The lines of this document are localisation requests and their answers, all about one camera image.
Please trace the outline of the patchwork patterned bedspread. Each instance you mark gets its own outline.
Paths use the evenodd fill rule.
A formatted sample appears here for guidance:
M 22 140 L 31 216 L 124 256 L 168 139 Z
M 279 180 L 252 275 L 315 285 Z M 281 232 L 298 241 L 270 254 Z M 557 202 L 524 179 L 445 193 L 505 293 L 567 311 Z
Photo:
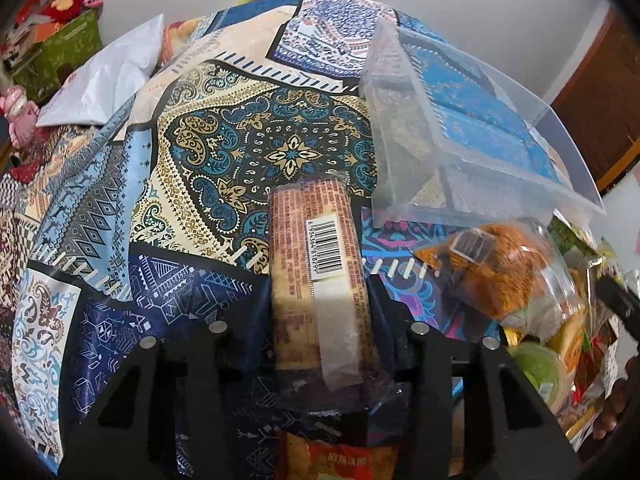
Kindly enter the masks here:
M 274 479 L 282 432 L 399 451 L 410 386 L 379 356 L 361 384 L 334 392 L 277 370 L 269 199 L 281 185 L 343 179 L 366 286 L 378 278 L 450 339 L 495 339 L 501 324 L 446 298 L 413 255 L 477 226 L 373 221 L 378 167 L 359 81 L 381 22 L 446 42 L 372 0 L 237 6 L 105 125 L 64 126 L 29 183 L 2 183 L 3 478 L 62 479 L 70 435 L 140 342 L 222 320 L 258 284 L 270 287 L 271 326 L 232 411 L 238 479 Z

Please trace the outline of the red flower plush toy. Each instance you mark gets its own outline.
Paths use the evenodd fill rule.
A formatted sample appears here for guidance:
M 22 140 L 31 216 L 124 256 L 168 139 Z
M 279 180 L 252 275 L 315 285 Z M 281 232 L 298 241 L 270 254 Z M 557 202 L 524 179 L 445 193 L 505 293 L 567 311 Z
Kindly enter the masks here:
M 103 0 L 26 0 L 14 22 L 21 25 L 32 15 L 45 16 L 57 23 L 68 23 L 85 10 L 99 10 Z

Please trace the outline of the brown wooden door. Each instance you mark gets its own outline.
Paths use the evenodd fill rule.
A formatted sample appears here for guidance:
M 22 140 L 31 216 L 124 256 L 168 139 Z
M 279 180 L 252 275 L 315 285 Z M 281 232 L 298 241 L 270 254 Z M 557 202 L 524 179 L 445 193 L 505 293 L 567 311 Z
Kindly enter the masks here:
M 552 107 L 600 192 L 639 160 L 639 40 L 614 10 Z

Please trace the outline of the red orange snack bag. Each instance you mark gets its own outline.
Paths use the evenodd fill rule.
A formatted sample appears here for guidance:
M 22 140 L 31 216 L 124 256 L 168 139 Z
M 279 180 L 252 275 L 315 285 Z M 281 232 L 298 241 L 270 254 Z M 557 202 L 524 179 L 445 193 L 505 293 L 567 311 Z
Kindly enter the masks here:
M 360 448 L 307 440 L 282 432 L 275 479 L 393 478 L 398 446 Z

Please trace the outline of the pink plush toy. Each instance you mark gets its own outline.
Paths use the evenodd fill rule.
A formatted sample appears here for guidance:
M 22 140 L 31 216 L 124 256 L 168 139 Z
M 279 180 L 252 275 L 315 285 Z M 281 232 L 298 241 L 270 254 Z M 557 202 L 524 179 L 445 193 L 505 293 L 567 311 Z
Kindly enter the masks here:
M 22 86 L 17 84 L 2 94 L 1 114 L 9 124 L 9 136 L 14 148 L 20 150 L 29 146 L 37 129 L 39 108 L 28 98 Z

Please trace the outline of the green pea snack bag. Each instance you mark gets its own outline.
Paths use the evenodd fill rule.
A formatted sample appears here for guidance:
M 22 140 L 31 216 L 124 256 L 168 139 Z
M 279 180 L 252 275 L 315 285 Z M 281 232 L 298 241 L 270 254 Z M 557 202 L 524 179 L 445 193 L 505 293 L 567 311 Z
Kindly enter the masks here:
M 547 230 L 569 268 L 590 269 L 602 263 L 602 256 L 585 232 L 571 224 L 558 210 L 553 211 Z

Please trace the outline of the beige red biscuit pack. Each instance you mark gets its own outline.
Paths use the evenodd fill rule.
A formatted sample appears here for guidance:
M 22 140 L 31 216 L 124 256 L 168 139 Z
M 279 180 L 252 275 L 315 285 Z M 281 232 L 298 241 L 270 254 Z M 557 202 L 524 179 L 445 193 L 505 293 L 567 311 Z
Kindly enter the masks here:
M 343 179 L 275 188 L 269 273 L 277 370 L 319 376 L 329 391 L 378 367 L 352 203 Z

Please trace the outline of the clear bag orange pastry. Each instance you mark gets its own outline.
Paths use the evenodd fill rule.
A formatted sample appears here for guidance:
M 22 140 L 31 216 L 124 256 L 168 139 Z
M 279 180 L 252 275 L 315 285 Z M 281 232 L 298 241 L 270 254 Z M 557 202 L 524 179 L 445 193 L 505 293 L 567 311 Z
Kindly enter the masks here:
M 584 310 L 563 257 L 535 220 L 463 229 L 413 255 L 446 298 L 542 342 Z

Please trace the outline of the green storage box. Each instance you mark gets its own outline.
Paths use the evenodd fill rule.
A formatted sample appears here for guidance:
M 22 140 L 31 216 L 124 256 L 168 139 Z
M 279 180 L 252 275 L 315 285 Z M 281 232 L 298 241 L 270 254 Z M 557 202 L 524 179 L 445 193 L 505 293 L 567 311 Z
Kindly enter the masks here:
M 41 44 L 32 46 L 10 75 L 38 105 L 47 103 L 82 64 L 103 47 L 98 14 L 89 10 L 65 24 Z

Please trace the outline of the white plastic bag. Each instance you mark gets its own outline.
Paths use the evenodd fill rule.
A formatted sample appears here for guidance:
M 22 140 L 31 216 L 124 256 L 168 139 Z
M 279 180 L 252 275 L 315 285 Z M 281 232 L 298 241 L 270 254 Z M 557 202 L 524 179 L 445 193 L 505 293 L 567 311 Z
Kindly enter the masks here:
M 99 50 L 40 108 L 37 125 L 105 125 L 151 77 L 160 58 L 163 32 L 160 14 Z

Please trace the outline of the clear plastic storage bin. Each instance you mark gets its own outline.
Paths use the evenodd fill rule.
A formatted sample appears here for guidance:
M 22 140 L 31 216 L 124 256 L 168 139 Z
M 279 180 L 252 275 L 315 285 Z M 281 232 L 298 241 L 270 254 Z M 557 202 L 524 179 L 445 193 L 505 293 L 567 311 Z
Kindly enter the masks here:
M 559 212 L 585 228 L 606 214 L 593 177 L 554 110 L 451 44 L 381 22 L 359 90 L 369 109 L 376 226 L 448 226 Z

